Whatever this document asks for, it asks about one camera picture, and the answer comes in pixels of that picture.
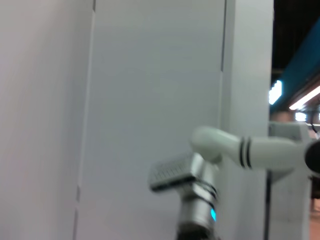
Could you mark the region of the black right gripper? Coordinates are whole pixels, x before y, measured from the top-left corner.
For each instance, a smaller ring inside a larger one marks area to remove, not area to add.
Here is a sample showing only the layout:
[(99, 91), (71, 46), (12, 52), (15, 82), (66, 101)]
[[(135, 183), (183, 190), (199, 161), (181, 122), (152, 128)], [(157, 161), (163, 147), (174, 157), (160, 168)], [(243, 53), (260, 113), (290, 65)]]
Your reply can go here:
[(195, 222), (185, 222), (177, 227), (177, 240), (215, 240), (213, 230)]

